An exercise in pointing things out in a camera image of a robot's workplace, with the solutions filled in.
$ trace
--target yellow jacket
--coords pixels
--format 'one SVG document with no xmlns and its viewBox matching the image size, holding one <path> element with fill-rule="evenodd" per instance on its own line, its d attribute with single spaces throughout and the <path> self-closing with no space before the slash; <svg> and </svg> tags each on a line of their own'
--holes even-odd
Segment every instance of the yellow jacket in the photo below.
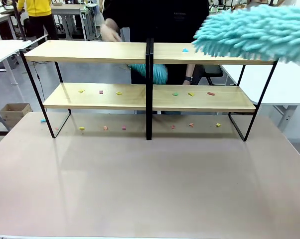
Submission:
<svg viewBox="0 0 300 239">
<path fill-rule="evenodd" d="M 25 0 L 18 0 L 18 10 L 22 10 Z M 51 0 L 26 0 L 29 16 L 47 16 L 51 14 Z"/>
</svg>

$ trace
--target black office chair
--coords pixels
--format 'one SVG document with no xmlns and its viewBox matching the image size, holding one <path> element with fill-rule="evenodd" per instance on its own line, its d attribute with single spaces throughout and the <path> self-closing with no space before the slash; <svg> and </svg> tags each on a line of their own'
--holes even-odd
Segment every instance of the black office chair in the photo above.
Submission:
<svg viewBox="0 0 300 239">
<path fill-rule="evenodd" d="M 223 71 L 219 65 L 195 65 L 192 85 L 198 85 L 201 78 L 205 77 L 208 84 L 213 86 L 211 77 L 222 77 Z"/>
</svg>

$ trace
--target hand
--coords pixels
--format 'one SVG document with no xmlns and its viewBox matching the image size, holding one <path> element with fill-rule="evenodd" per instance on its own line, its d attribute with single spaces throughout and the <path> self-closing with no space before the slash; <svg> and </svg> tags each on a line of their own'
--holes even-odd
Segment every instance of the hand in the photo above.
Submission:
<svg viewBox="0 0 300 239">
<path fill-rule="evenodd" d="M 122 41 L 119 34 L 116 31 L 114 31 L 111 27 L 108 27 L 106 24 L 101 25 L 100 33 L 103 41 L 112 41 L 112 42 Z"/>
<path fill-rule="evenodd" d="M 191 85 L 191 82 L 189 82 L 189 81 L 185 80 L 185 81 L 183 82 L 183 84 L 182 84 L 182 85 L 184 85 L 184 86 L 189 86 L 189 85 Z"/>
</svg>

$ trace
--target black metal post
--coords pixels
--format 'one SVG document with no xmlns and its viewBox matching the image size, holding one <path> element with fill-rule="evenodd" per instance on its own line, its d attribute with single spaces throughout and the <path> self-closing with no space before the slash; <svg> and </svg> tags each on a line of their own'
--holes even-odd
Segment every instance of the black metal post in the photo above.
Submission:
<svg viewBox="0 0 300 239">
<path fill-rule="evenodd" d="M 62 77 L 61 77 L 61 73 L 60 73 L 60 69 L 59 69 L 59 65 L 58 65 L 57 61 L 55 61 L 55 66 L 56 66 L 56 69 L 57 69 L 57 73 L 58 73 L 60 83 L 64 83 L 63 80 L 62 80 Z"/>
<path fill-rule="evenodd" d="M 20 34 L 21 34 L 22 40 L 23 41 L 27 41 L 24 29 L 22 28 L 22 25 L 21 25 L 20 15 L 19 15 L 19 12 L 17 10 L 17 5 L 16 5 L 16 0 L 12 0 L 12 6 L 14 7 L 14 13 L 15 13 L 17 25 L 18 25 L 18 28 L 20 30 Z"/>
<path fill-rule="evenodd" d="M 270 80 L 271 80 L 271 78 L 272 78 L 272 76 L 273 76 L 273 73 L 274 73 L 274 71 L 275 71 L 275 68 L 276 68 L 276 66 L 277 66 L 277 63 L 278 63 L 278 61 L 275 61 L 275 62 L 273 63 L 272 69 L 271 69 L 270 74 L 269 74 L 269 76 L 268 76 L 268 79 L 267 79 L 267 81 L 266 81 L 266 83 L 265 83 L 265 85 L 264 85 L 264 88 L 263 88 L 263 91 L 262 91 L 262 93 L 261 93 L 261 96 L 260 96 L 260 99 L 259 99 L 259 101 L 258 101 L 258 104 L 257 104 L 256 107 L 255 107 L 255 111 L 254 111 L 254 113 L 253 113 L 253 116 L 252 116 L 250 125 L 249 125 L 249 127 L 248 127 L 248 130 L 247 130 L 245 136 L 243 136 L 243 134 L 242 134 L 242 132 L 240 131 L 239 127 L 237 126 L 237 124 L 235 123 L 234 119 L 232 118 L 231 112 L 229 112 L 229 114 L 228 114 L 228 116 L 229 116 L 229 118 L 230 118 L 232 124 L 234 125 L 234 127 L 235 127 L 235 129 L 237 130 L 239 136 L 241 137 L 241 139 L 242 139 L 244 142 L 245 142 L 245 141 L 248 139 L 248 137 L 249 137 L 249 134 L 250 134 L 250 131 L 251 131 L 251 129 L 252 129 L 254 120 L 255 120 L 256 115 L 257 115 L 257 113 L 258 113 L 258 111 L 259 111 L 259 108 L 260 108 L 260 106 L 261 106 L 263 97 L 264 97 L 265 92 L 266 92 L 266 89 L 267 89 L 267 87 L 268 87 L 268 85 L 269 85 L 269 83 L 270 83 Z"/>
<path fill-rule="evenodd" d="M 62 123 L 61 127 L 57 130 L 57 134 L 55 135 L 55 134 L 54 134 L 54 131 L 53 131 L 52 127 L 51 127 L 49 118 L 48 118 L 48 116 L 47 116 L 47 112 L 45 111 L 45 107 L 44 107 L 44 105 L 43 105 L 43 103 L 42 103 L 42 101 L 41 101 L 39 91 L 38 91 L 38 89 L 37 89 L 37 86 L 36 86 L 36 83 L 35 83 L 35 81 L 34 81 L 34 78 L 33 78 L 32 74 L 31 74 L 31 71 L 30 71 L 29 65 L 28 65 L 28 63 L 27 63 L 27 60 L 26 60 L 26 58 L 25 58 L 24 52 L 23 52 L 22 50 L 19 50 L 19 54 L 20 54 L 21 59 L 22 59 L 22 61 L 23 61 L 23 63 L 24 63 L 24 66 L 25 66 L 26 72 L 27 72 L 27 74 L 28 74 L 28 77 L 29 77 L 29 79 L 30 79 L 31 85 L 32 85 L 32 87 L 33 87 L 33 89 L 34 89 L 34 91 L 35 91 L 35 94 L 36 94 L 37 100 L 38 100 L 38 102 L 39 102 L 41 111 L 42 111 L 42 113 L 44 114 L 44 117 L 45 117 L 45 120 L 46 120 L 48 129 L 49 129 L 49 132 L 50 132 L 50 134 L 51 134 L 51 136 L 52 136 L 53 138 L 56 138 L 56 137 L 59 135 L 59 133 L 60 133 L 61 129 L 63 128 L 63 126 L 65 125 L 66 121 L 68 120 L 68 118 L 69 118 L 71 112 L 69 111 L 69 115 L 66 117 L 66 119 L 65 119 L 64 122 Z"/>
<path fill-rule="evenodd" d="M 246 65 L 243 65 L 237 86 L 240 85 Z"/>
<path fill-rule="evenodd" d="M 146 46 L 146 138 L 152 139 L 153 38 Z"/>
</svg>

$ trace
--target person in black shirt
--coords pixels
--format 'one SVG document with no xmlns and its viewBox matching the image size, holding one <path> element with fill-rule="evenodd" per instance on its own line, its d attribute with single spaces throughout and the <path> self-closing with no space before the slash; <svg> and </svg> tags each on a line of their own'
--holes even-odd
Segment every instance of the person in black shirt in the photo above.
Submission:
<svg viewBox="0 0 300 239">
<path fill-rule="evenodd" d="M 107 0 L 103 12 L 105 23 L 100 31 L 104 41 L 122 41 L 118 32 L 130 28 L 131 42 L 193 41 L 195 32 L 209 15 L 208 0 Z M 190 85 L 195 65 L 169 65 L 167 84 Z M 131 70 L 132 84 L 144 84 L 145 79 Z"/>
</svg>

